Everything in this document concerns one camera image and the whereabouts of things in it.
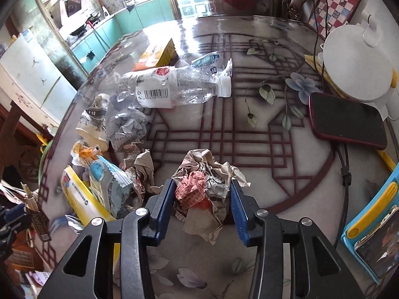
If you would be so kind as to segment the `blue yellow toy stand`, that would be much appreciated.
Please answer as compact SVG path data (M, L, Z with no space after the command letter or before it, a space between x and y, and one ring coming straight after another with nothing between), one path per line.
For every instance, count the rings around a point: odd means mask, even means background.
M375 283L398 267L398 168L345 226L341 240Z

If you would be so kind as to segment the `small crumpled brown paper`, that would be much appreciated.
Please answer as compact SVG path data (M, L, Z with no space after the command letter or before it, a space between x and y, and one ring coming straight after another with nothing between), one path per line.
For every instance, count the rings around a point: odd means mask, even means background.
M159 194L163 186L154 182L154 163L149 149L141 149L135 143L124 145L126 157L119 164L132 181L125 207L134 211L142 207L150 196Z

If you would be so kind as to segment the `crumpled clear blue bottle label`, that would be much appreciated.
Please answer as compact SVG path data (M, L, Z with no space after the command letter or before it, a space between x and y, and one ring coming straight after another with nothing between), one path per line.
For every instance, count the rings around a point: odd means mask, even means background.
M214 51L191 62L191 66L205 71L210 76L232 76L233 61L232 59L226 60L220 52Z

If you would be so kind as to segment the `brown red paper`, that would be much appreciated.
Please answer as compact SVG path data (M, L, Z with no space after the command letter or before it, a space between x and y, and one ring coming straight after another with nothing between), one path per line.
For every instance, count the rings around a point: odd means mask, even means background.
M175 217L183 231L215 244L229 213L230 187L237 181L250 187L240 169L229 162L219 163L210 150L187 152L172 176L175 190Z

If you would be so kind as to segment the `teal kitchen cabinets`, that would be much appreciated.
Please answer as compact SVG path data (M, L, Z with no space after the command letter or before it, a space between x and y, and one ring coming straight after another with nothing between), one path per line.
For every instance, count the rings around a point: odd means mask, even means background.
M149 0L133 8L124 8L94 27L87 26L84 35L70 48L82 67L87 72L91 72L109 49L125 34L174 19L169 0Z

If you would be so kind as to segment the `white grey paper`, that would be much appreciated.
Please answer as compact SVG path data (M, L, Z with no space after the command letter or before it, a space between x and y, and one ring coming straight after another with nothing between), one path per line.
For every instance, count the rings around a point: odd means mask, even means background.
M109 98L105 129L116 152L120 152L127 144L140 142L147 134L149 120L137 107L134 96L127 96L121 101L117 94Z

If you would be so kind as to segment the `crushed printed paper cup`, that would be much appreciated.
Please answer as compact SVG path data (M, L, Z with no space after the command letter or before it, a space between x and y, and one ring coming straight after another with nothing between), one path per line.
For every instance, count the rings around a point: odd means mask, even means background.
M110 96L100 93L93 103L82 112L76 131L90 146L98 146L101 151L109 149L109 138L105 128L105 115L109 106Z

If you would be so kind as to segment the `red cased smartphone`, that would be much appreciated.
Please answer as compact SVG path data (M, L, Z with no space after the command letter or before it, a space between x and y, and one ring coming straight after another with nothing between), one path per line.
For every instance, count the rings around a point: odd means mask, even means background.
M314 92L308 101L313 134L322 140L384 150L388 145L379 111L364 103Z

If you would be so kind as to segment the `yellow medicine box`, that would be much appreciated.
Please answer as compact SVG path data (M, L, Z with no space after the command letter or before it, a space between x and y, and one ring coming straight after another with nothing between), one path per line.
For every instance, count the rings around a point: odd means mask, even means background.
M85 227L95 218L102 218L106 222L116 220L93 196L70 165L63 170L60 182L68 203Z

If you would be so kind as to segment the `blue white snack packet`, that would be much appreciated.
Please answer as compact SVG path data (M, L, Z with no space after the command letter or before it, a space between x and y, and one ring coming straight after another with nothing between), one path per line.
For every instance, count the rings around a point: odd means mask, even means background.
M90 190L98 201L116 219L128 214L128 200L133 182L127 173L99 156L89 166Z

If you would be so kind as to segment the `white desk lamp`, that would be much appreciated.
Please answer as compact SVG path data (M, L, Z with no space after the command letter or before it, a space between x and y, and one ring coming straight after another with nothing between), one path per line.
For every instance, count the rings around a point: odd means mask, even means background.
M382 31L375 17L344 24L327 36L318 56L345 96L375 107L383 120L398 120L398 70L379 46Z

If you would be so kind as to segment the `white range hood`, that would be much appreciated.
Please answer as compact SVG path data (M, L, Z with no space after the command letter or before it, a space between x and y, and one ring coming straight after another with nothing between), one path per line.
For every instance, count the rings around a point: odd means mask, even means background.
M72 15L81 11L82 0L50 0L47 9L56 27L60 29Z

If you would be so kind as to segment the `crushed clear plastic bottle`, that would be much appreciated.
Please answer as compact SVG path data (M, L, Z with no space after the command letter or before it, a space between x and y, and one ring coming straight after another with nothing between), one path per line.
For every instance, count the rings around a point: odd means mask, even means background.
M211 74L192 66L164 66L121 76L116 100L130 98L144 108L173 109L229 98L231 90L231 75L225 71Z

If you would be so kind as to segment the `white refrigerator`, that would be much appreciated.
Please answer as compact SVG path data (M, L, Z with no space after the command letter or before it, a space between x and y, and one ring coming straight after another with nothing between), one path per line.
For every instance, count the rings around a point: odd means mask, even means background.
M40 126L56 130L76 89L50 60L30 30L1 55L1 105L16 103Z

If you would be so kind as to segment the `orange white wrapper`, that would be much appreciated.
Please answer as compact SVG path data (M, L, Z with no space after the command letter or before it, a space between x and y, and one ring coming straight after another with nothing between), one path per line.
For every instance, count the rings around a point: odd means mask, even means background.
M70 154L73 165L89 167L93 161L102 155L102 151L99 146L89 147L85 141L80 140L73 145Z

